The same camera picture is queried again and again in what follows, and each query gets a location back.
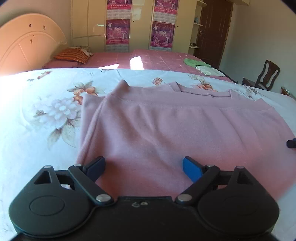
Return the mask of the pink knit sweater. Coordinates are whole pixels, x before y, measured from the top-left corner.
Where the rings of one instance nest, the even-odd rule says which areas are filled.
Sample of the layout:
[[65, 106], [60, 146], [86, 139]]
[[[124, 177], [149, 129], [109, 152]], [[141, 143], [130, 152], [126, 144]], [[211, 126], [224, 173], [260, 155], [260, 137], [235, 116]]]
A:
[[84, 96], [80, 137], [78, 163], [103, 156], [98, 185], [113, 197], [176, 197], [192, 183], [182, 170], [186, 156], [222, 170], [243, 166], [274, 198], [295, 184], [287, 123], [264, 100], [232, 90], [121, 81], [107, 96]]

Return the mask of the dark wooden chair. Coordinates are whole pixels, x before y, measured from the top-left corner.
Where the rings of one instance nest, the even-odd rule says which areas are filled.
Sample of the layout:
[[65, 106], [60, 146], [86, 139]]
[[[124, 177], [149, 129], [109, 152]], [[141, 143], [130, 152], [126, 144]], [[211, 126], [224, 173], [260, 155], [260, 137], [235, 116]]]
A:
[[279, 74], [280, 68], [272, 61], [266, 60], [263, 70], [259, 74], [257, 80], [254, 82], [247, 78], [243, 78], [242, 84], [249, 87], [270, 91], [272, 90], [274, 82], [278, 78]]

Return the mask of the white floral bed sheet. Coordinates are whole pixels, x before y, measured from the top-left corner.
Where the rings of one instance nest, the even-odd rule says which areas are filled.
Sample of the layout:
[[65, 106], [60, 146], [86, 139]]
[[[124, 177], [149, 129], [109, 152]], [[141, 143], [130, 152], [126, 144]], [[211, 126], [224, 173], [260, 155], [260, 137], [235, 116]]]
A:
[[[246, 87], [215, 77], [173, 71], [100, 68], [35, 70], [1, 77], [1, 240], [16, 236], [10, 204], [26, 184], [45, 172], [38, 186], [55, 181], [53, 170], [78, 163], [83, 98], [107, 96], [125, 81], [131, 87], [176, 82], [213, 92], [232, 90], [250, 100], [264, 100], [287, 123], [295, 138], [295, 101], [282, 94]], [[278, 240], [295, 239], [295, 184], [281, 197], [273, 229]]]

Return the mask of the white folded cloth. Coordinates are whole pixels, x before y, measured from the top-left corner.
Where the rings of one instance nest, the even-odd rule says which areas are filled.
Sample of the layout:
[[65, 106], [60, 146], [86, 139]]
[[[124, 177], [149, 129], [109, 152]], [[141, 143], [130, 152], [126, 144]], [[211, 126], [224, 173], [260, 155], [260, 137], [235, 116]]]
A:
[[218, 76], [218, 77], [224, 77], [225, 74], [220, 72], [219, 70], [209, 67], [209, 66], [197, 66], [195, 67], [198, 71], [203, 73], [206, 76]]

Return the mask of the green folded cloth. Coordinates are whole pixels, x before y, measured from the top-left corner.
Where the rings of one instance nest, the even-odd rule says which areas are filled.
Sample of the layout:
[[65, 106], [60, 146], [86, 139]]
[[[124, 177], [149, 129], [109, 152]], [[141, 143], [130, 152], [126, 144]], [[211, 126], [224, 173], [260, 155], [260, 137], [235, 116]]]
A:
[[199, 60], [195, 60], [195, 59], [189, 59], [189, 58], [185, 58], [183, 60], [183, 62], [191, 67], [197, 68], [198, 66], [205, 66], [205, 67], [211, 67], [211, 65], [203, 62], [203, 61], [199, 61]]

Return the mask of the orange striped pillow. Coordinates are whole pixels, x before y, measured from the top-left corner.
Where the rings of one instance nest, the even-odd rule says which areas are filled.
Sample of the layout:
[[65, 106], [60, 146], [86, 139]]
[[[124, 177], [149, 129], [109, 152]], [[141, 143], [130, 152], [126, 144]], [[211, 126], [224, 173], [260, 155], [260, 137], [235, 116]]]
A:
[[62, 50], [60, 53], [54, 56], [54, 59], [78, 62], [86, 64], [93, 53], [82, 47], [71, 47]]

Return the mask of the pink checked bed cover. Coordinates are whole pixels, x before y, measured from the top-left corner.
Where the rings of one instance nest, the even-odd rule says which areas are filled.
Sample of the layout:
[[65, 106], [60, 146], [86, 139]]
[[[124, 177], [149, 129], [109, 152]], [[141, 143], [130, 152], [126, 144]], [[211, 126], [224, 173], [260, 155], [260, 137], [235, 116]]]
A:
[[117, 65], [119, 69], [163, 70], [204, 76], [199, 70], [185, 64], [186, 58], [200, 61], [199, 58], [185, 53], [137, 49], [130, 53], [93, 53], [86, 64], [53, 58], [42, 68], [99, 68]]

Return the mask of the cream corner shelf unit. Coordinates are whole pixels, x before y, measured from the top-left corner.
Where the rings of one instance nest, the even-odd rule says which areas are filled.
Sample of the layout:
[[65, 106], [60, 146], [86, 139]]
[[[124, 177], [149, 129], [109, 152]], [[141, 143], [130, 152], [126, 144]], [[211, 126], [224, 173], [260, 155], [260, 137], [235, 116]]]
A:
[[195, 14], [194, 14], [193, 28], [191, 33], [191, 40], [190, 40], [190, 45], [188, 50], [188, 53], [190, 55], [194, 55], [194, 52], [200, 48], [197, 45], [199, 30], [203, 27], [203, 25], [201, 24], [200, 18], [201, 18], [202, 8], [206, 6], [207, 4], [205, 3], [205, 1], [197, 0]]

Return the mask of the cream arched headboard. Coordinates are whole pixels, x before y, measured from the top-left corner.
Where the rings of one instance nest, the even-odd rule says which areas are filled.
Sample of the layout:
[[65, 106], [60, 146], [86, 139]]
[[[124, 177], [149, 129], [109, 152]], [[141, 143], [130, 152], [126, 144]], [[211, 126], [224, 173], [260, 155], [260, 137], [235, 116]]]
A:
[[68, 47], [61, 28], [48, 16], [18, 16], [1, 26], [1, 75], [41, 69]]

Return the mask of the lower left purple poster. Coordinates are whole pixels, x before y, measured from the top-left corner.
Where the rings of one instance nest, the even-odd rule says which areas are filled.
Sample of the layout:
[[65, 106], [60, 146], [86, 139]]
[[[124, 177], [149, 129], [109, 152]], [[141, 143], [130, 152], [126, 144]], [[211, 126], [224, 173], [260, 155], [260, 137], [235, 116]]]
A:
[[106, 20], [106, 52], [128, 52], [130, 20]]

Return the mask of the purple poster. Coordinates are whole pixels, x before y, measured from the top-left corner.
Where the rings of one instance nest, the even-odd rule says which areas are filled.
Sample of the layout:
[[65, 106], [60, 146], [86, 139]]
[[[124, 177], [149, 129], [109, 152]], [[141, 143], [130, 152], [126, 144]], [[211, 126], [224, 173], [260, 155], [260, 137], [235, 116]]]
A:
[[175, 24], [178, 4], [178, 0], [156, 0], [154, 3], [153, 21]]
[[174, 30], [174, 24], [152, 22], [152, 33], [149, 49], [156, 51], [171, 51]]
[[130, 20], [106, 20], [106, 52], [128, 52]]
[[132, 14], [132, 0], [108, 0], [107, 20], [130, 20]]

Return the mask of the lower right purple poster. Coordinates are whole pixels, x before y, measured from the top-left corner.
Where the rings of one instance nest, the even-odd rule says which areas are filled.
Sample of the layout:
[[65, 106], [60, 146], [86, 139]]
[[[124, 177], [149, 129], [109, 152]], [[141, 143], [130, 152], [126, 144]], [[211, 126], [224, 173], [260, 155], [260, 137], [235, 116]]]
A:
[[152, 22], [152, 33], [149, 49], [156, 51], [171, 51], [174, 30], [174, 24]]

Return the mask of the dark brown wooden door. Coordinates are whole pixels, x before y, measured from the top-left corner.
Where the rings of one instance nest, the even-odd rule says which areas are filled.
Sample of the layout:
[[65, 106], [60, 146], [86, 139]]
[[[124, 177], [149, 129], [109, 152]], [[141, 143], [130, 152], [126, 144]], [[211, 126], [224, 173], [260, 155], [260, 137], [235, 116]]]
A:
[[208, 0], [201, 10], [194, 56], [218, 69], [230, 27], [233, 2], [226, 0]]

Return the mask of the cream wardrobe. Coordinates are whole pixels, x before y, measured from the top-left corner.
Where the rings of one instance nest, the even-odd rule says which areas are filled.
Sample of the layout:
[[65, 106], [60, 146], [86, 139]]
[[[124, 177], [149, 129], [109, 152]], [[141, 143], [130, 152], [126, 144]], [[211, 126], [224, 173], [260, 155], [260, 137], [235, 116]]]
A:
[[[129, 51], [149, 49], [155, 1], [132, 1]], [[204, 1], [178, 1], [172, 51], [188, 53], [197, 11]], [[88, 46], [93, 52], [106, 51], [107, 1], [71, 1], [73, 45]]]

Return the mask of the upper left purple poster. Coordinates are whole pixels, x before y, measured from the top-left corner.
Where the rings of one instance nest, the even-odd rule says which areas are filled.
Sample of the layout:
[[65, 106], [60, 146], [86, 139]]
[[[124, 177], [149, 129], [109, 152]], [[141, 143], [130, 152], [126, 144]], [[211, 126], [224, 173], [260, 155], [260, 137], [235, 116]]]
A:
[[107, 20], [130, 20], [132, 14], [132, 0], [108, 0]]

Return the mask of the upper right purple poster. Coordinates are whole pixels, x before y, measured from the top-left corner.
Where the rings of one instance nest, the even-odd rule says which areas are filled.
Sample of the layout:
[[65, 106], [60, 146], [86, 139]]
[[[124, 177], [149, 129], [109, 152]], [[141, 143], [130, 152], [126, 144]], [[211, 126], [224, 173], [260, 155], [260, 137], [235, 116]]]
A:
[[154, 3], [153, 21], [175, 24], [178, 4], [178, 0], [156, 0]]

